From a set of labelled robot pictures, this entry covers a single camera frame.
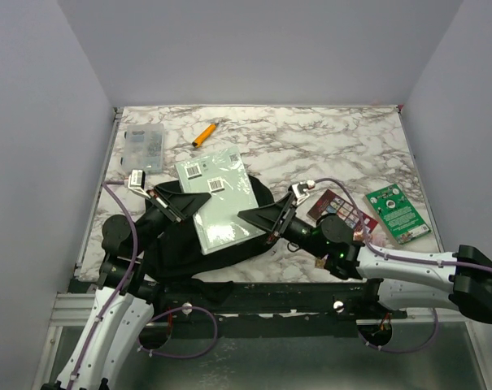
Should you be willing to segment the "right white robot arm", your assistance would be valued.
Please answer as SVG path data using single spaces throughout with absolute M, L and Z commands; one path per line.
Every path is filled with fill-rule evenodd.
M 417 253 L 355 240 L 354 231 L 336 214 L 320 216 L 314 226 L 296 215 L 292 195 L 276 203 L 242 210 L 238 217 L 283 238 L 316 258 L 342 280 L 379 280 L 378 290 L 363 294 L 361 312 L 380 317 L 388 309 L 412 307 L 456 310 L 492 324 L 492 261 L 479 249 L 460 245 L 456 252 Z

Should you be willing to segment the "black student backpack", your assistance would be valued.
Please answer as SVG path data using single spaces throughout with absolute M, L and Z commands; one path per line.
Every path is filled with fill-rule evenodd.
M 135 268 L 141 280 L 179 281 L 205 271 L 219 270 L 268 252 L 274 246 L 268 235 L 260 236 L 228 248 L 202 254 L 194 223 L 174 223 L 144 251 L 140 266 Z

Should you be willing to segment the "pale green book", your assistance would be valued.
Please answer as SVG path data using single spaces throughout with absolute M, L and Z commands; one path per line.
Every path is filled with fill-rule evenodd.
M 204 255 L 263 235 L 237 216 L 256 208 L 258 202 L 236 146 L 178 162 L 175 168 L 183 193 L 210 194 L 194 214 Z

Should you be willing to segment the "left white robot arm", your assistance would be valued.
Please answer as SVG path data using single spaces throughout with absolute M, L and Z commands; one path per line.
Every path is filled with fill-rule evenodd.
M 146 287 L 138 255 L 174 224 L 193 216 L 209 193 L 138 189 L 150 208 L 134 220 L 125 206 L 103 225 L 104 263 L 85 327 L 57 379 L 44 389 L 113 389 L 130 350 L 149 321 L 166 309 L 157 288 Z

